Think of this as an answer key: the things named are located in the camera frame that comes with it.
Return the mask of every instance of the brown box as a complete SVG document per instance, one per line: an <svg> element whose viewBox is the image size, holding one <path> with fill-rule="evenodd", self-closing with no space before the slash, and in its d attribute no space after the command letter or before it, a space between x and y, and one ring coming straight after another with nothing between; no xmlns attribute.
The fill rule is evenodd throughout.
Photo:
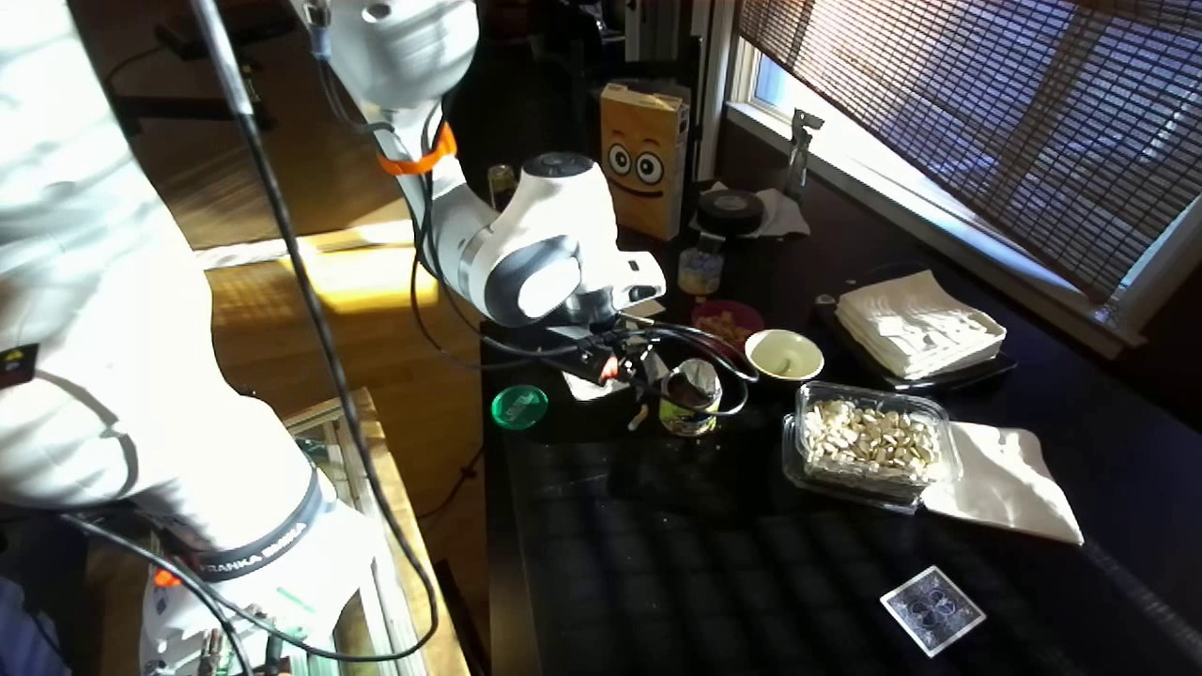
<svg viewBox="0 0 1202 676"><path fill-rule="evenodd" d="M686 98L609 81L601 91L601 168L622 227L677 241L686 178Z"/></svg>

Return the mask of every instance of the playing card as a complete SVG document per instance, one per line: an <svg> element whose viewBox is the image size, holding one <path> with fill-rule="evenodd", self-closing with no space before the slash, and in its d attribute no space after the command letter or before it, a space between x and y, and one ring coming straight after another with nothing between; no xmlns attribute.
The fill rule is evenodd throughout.
<svg viewBox="0 0 1202 676"><path fill-rule="evenodd" d="M984 624L984 610L965 588L957 588L939 568L912 574L887 588L878 605L903 624L903 630L927 653L944 653L949 643Z"/></svg>

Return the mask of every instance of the window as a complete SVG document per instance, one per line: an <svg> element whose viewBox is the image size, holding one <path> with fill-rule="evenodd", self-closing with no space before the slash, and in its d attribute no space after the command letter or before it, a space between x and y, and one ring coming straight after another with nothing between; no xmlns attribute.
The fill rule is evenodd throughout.
<svg viewBox="0 0 1202 676"><path fill-rule="evenodd" d="M819 168L1078 317L1134 342L1197 264L1202 8L744 0L736 27L744 118L819 113Z"/></svg>

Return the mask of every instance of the window blinds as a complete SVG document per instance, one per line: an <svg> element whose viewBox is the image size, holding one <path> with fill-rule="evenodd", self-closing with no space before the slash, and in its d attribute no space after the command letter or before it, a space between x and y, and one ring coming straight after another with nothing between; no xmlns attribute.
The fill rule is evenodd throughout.
<svg viewBox="0 0 1202 676"><path fill-rule="evenodd" d="M1202 0L744 0L741 32L1092 300L1202 190Z"/></svg>

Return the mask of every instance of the black tabletop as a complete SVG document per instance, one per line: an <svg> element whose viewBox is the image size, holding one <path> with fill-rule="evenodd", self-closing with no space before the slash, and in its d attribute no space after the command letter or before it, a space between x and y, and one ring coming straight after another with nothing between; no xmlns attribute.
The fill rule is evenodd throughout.
<svg viewBox="0 0 1202 676"><path fill-rule="evenodd" d="M528 430L487 425L496 672L1202 672L1202 439L1092 357L894 227L816 221L816 236L728 251L725 291L828 344L833 382L877 382L824 330L816 295L890 271L937 271L1012 327L1013 369L927 390L957 419L1039 436L1089 543L799 490L781 475L788 395L690 443L627 430L622 395L584 404L554 369L485 374L554 395ZM988 620L924 658L878 598L944 568Z"/></svg>

